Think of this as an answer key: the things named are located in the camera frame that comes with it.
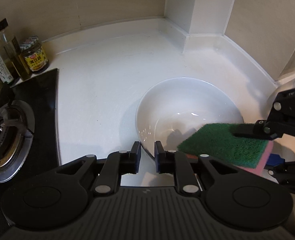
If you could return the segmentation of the white ceramic bowl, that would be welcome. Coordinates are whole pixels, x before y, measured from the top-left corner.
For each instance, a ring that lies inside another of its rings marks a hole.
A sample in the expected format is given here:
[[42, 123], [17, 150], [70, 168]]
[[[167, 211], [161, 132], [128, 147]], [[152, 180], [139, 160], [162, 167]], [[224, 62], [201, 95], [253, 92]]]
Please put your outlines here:
[[242, 123], [235, 103], [220, 89], [199, 79], [176, 77], [151, 87], [141, 98], [135, 126], [145, 152], [154, 156], [155, 141], [165, 150], [212, 123]]

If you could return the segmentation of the black gas stove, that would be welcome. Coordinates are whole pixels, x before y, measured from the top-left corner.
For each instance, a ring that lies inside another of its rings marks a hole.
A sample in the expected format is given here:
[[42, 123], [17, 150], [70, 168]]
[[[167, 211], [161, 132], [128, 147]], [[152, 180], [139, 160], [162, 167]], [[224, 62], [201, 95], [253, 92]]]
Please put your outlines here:
[[58, 76], [55, 68], [0, 90], [0, 184], [60, 165]]

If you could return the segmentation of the pink green scrub sponge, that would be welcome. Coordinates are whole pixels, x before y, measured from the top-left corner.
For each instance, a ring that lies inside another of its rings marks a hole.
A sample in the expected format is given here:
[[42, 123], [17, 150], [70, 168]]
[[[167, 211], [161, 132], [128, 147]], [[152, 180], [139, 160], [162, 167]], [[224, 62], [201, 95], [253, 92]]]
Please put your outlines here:
[[273, 149], [268, 140], [235, 137], [239, 124], [206, 124], [181, 142], [177, 149], [199, 156], [207, 154], [256, 175], [261, 175]]

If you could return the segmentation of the brown sauce jar yellow label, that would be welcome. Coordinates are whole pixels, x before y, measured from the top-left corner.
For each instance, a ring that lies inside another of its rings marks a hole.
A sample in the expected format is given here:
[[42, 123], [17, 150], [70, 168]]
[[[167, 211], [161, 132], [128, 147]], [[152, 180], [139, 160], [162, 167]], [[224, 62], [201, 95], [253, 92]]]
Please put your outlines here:
[[28, 37], [19, 46], [22, 56], [33, 74], [39, 74], [48, 68], [49, 60], [38, 36]]

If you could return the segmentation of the dark oil bottle black cap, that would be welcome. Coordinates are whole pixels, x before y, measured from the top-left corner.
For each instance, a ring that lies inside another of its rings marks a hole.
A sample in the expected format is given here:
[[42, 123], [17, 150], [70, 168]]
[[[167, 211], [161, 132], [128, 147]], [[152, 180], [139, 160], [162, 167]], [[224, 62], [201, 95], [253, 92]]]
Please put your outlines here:
[[29, 79], [31, 77], [31, 70], [24, 61], [17, 38], [9, 28], [6, 18], [0, 21], [0, 38], [20, 78], [23, 81]]

